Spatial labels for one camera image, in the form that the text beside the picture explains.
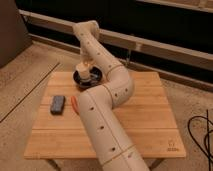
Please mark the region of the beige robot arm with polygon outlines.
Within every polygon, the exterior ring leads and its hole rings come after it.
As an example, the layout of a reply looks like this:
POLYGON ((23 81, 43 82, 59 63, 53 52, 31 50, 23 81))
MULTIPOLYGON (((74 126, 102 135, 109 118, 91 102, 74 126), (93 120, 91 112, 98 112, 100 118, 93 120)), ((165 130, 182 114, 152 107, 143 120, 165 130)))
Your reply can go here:
POLYGON ((124 131, 113 109, 134 92, 134 81, 126 67, 98 41, 99 26, 94 20, 76 23, 83 68, 95 62, 107 82, 88 88, 77 96, 77 110, 104 171, 149 171, 141 154, 124 131))

